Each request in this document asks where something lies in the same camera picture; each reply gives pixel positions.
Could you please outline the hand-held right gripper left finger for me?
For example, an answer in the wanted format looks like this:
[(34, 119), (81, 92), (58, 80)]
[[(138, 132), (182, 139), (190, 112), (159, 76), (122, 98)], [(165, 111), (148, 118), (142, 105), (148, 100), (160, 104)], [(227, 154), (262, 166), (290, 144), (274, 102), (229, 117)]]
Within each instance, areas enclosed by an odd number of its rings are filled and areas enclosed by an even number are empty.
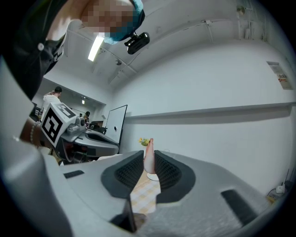
[(133, 151), (61, 167), (75, 194), (99, 217), (128, 232), (137, 230), (130, 194), (139, 181), (144, 152)]

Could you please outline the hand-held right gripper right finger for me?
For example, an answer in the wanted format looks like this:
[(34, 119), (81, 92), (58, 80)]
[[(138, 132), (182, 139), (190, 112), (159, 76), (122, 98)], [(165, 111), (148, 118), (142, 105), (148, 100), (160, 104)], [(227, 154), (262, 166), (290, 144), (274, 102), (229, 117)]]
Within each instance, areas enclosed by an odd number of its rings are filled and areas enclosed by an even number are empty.
[(225, 168), (155, 151), (161, 193), (140, 237), (251, 237), (274, 214), (266, 197)]

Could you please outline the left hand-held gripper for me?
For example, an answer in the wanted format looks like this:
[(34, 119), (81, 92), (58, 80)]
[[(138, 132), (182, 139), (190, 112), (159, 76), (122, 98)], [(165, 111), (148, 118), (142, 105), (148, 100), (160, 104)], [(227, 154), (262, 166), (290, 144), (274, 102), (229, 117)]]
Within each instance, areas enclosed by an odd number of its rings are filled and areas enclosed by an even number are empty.
[[(84, 119), (66, 104), (50, 103), (42, 120), (41, 130), (56, 154), (62, 160), (72, 162), (73, 159), (67, 155), (67, 144), (73, 145), (86, 131), (86, 125)], [(118, 143), (100, 132), (88, 132), (85, 136), (93, 141), (78, 141), (75, 145), (87, 157), (112, 156), (119, 152)]]

